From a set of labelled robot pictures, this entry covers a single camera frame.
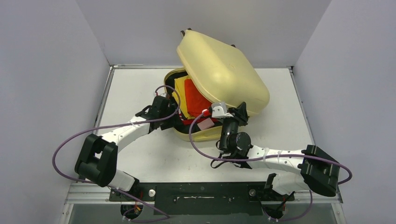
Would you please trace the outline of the yellow t-shirt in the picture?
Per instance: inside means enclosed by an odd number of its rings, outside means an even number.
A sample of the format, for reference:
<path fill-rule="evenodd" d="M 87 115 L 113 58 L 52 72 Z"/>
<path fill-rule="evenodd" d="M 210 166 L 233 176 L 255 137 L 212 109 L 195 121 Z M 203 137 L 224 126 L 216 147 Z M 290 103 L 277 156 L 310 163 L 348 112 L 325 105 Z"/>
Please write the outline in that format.
<path fill-rule="evenodd" d="M 174 80 L 175 82 L 175 92 L 172 93 L 172 96 L 178 101 L 177 94 L 180 97 L 179 106 L 179 114 L 182 116 L 183 119 L 194 119 L 195 117 L 190 115 L 187 110 L 187 103 L 186 103 L 186 95 L 185 95 L 185 80 L 190 80 L 189 76 L 179 77 Z"/>

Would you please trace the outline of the red printed t-shirt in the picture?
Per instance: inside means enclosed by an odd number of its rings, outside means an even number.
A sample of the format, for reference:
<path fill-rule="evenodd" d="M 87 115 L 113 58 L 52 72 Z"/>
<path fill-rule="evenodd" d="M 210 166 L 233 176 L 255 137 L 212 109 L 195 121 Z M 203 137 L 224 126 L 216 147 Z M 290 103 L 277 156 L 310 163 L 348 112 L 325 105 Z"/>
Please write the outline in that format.
<path fill-rule="evenodd" d="M 181 111 L 179 111 L 178 115 L 179 115 L 179 118 L 180 118 L 182 124 L 185 125 L 185 126 L 190 125 L 190 124 L 194 121 L 194 119 L 195 119 L 195 117 L 190 116 L 190 115 L 187 116 L 187 117 L 184 116 L 184 114 L 183 114 Z M 198 119 L 198 120 L 196 121 L 196 124 L 197 124 L 197 123 L 200 123 L 200 122 L 203 122 L 203 121 L 206 120 L 206 119 L 211 119 L 211 121 L 212 121 L 213 123 L 217 123 L 217 122 L 218 122 L 218 120 L 215 119 L 215 118 L 203 116 L 203 117 L 201 117 L 200 119 Z"/>

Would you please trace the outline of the orange t-shirt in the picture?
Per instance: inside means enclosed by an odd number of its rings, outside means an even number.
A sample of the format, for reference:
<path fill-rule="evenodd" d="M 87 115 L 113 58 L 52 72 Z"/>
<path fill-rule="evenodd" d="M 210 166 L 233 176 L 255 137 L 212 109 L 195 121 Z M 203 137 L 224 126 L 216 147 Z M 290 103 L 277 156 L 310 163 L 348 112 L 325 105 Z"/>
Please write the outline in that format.
<path fill-rule="evenodd" d="M 198 91 L 191 79 L 186 79 L 184 81 L 184 88 L 186 107 L 189 115 L 197 117 L 204 109 L 212 105 L 212 103 Z"/>

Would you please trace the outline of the yellow suitcase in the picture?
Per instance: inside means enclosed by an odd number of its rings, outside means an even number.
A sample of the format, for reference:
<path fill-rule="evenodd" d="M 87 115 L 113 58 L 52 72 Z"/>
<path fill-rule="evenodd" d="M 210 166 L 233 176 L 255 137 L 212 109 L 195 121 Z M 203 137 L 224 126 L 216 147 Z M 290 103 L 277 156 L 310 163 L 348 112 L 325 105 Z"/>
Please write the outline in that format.
<path fill-rule="evenodd" d="M 177 54 L 183 66 L 170 71 L 164 84 L 174 88 L 176 78 L 189 76 L 211 103 L 229 108 L 246 102 L 249 117 L 269 104 L 268 88 L 239 49 L 190 28 L 182 35 Z"/>

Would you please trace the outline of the pink square sponge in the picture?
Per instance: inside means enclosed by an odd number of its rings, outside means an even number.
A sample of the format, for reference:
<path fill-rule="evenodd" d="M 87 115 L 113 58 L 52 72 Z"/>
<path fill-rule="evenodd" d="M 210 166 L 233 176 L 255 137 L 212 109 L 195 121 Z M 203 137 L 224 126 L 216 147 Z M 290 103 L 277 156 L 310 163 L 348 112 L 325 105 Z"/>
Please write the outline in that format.
<path fill-rule="evenodd" d="M 214 126 L 214 122 L 211 118 L 204 119 L 197 124 L 198 128 L 203 131 Z"/>

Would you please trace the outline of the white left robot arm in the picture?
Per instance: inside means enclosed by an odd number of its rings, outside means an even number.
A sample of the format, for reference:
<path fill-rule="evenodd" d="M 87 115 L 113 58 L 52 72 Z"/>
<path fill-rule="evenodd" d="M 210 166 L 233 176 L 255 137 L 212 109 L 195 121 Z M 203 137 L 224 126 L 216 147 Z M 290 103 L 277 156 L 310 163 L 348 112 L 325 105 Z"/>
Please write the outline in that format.
<path fill-rule="evenodd" d="M 100 187 L 121 190 L 129 201 L 139 196 L 139 180 L 117 168 L 118 154 L 138 138 L 154 130 L 166 129 L 178 117 L 178 103 L 156 96 L 153 103 L 136 113 L 127 123 L 102 135 L 90 134 L 84 140 L 75 172 Z"/>

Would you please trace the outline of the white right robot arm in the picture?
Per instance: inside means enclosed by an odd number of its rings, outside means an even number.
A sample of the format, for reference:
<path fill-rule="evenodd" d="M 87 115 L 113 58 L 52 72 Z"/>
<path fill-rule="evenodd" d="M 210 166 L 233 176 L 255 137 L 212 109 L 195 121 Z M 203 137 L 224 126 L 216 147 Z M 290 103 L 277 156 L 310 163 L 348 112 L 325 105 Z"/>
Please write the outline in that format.
<path fill-rule="evenodd" d="M 227 108 L 224 102 L 211 105 L 212 118 L 222 123 L 218 149 L 221 160 L 238 168 L 267 168 L 279 170 L 267 177 L 265 196 L 271 200 L 292 192 L 311 190 L 316 194 L 334 197 L 338 187 L 337 161 L 318 146 L 307 145 L 300 150 L 276 150 L 253 145 L 248 133 L 240 126 L 248 124 L 245 102 Z"/>

